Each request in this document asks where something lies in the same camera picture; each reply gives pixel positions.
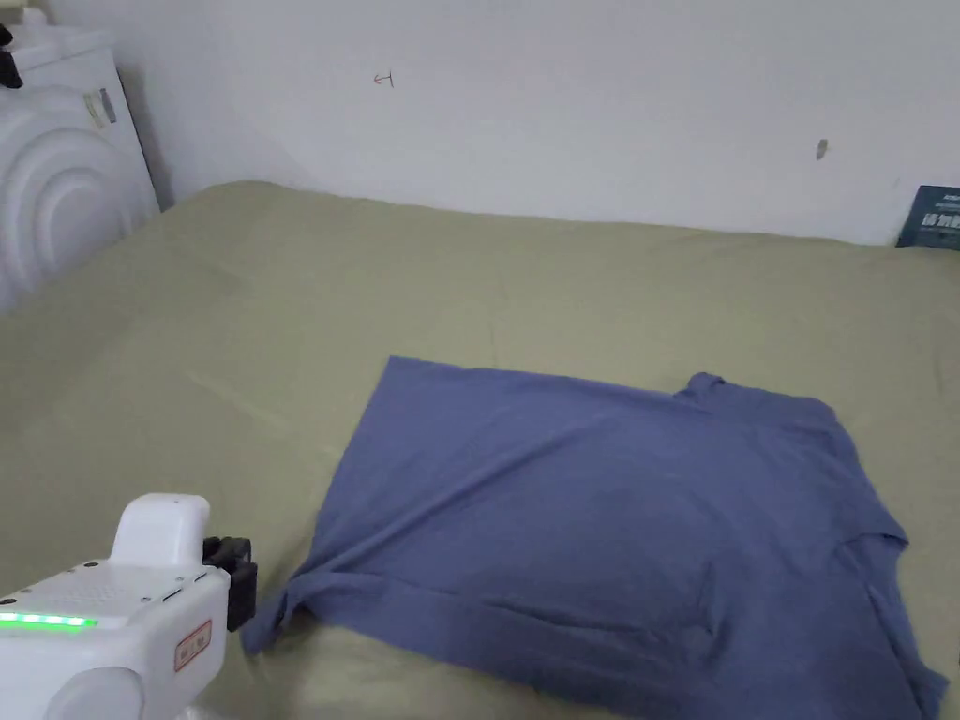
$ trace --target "white wall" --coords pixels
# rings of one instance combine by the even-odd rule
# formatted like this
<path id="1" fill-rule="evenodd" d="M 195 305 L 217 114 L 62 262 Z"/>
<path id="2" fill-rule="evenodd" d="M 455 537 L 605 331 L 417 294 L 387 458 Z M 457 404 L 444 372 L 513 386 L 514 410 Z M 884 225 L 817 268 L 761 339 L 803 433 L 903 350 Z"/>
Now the white wall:
<path id="1" fill-rule="evenodd" d="M 167 204 L 261 178 L 883 243 L 960 184 L 956 0 L 49 1 L 118 34 Z"/>

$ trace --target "label sticker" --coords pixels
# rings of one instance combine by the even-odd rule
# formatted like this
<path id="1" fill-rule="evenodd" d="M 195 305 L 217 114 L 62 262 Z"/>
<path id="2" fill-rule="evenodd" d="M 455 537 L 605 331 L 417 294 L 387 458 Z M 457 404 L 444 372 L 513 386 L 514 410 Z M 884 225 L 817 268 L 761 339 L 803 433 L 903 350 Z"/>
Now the label sticker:
<path id="1" fill-rule="evenodd" d="M 213 621 L 207 620 L 203 625 L 185 637 L 177 646 L 174 653 L 174 672 L 179 673 L 190 664 L 201 652 L 210 646 L 213 638 Z"/>

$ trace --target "black object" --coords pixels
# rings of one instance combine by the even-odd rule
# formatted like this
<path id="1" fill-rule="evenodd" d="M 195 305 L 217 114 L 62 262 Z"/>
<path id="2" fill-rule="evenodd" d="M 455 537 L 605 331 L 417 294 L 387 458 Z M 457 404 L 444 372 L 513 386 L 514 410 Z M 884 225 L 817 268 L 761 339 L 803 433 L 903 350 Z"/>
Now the black object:
<path id="1" fill-rule="evenodd" d="M 229 573 L 227 630 L 237 632 L 256 613 L 256 563 L 252 544 L 246 538 L 207 538 L 204 540 L 204 565 Z"/>
<path id="2" fill-rule="evenodd" d="M 960 250 L 960 187 L 920 186 L 897 247 L 913 245 Z"/>
<path id="3" fill-rule="evenodd" d="M 0 22 L 0 47 L 7 47 L 12 42 L 13 33 Z M 6 50 L 0 50 L 0 85 L 14 90 L 23 87 L 23 79 L 16 69 L 16 61 L 13 59 L 13 55 Z"/>

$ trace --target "green led light strip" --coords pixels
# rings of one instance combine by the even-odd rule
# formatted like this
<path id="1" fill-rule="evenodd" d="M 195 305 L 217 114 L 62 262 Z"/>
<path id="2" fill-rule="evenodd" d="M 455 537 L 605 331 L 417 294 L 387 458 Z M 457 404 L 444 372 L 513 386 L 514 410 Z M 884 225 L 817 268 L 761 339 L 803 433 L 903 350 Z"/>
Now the green led light strip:
<path id="1" fill-rule="evenodd" d="M 61 615 L 34 615 L 28 612 L 0 612 L 0 622 L 8 627 L 11 625 L 46 625 L 66 628 L 92 628 L 97 620 L 88 620 L 85 617 L 63 617 Z"/>

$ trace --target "white appliance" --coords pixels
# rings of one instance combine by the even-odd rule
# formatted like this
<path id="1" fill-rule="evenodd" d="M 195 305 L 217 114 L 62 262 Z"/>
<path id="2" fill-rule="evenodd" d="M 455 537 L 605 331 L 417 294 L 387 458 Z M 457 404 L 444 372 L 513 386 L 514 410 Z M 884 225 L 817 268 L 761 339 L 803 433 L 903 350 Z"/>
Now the white appliance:
<path id="1" fill-rule="evenodd" d="M 0 87 L 0 311 L 159 210 L 105 32 L 11 27 Z"/>

